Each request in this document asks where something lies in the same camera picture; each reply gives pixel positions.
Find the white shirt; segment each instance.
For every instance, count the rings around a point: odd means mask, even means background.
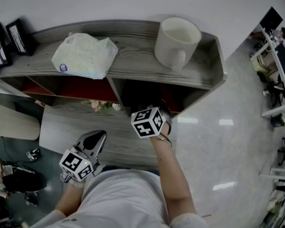
[[[147,171],[105,171],[86,181],[76,213],[66,218],[56,210],[32,226],[45,227],[167,228],[169,220],[160,178]],[[207,225],[200,216],[191,213],[176,217],[170,227],[206,228]]]

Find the plastic bag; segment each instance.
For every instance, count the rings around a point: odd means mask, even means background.
[[[61,43],[52,62],[58,72],[103,79],[117,52],[117,46],[109,38],[97,40],[88,34],[75,33]]]

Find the white mug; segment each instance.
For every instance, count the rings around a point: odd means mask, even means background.
[[[161,64],[180,71],[190,61],[200,39],[201,31],[190,21],[165,19],[158,31],[155,56]]]

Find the white floor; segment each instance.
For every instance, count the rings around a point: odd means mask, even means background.
[[[210,227],[258,227],[273,189],[269,170],[285,128],[261,118],[268,99],[249,61],[245,41],[226,61],[228,79],[179,123],[177,158],[193,200]]]

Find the mug handle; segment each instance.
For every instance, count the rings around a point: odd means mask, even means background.
[[[180,72],[182,67],[185,66],[186,52],[182,49],[178,49],[176,52],[176,58],[172,65],[172,70]]]

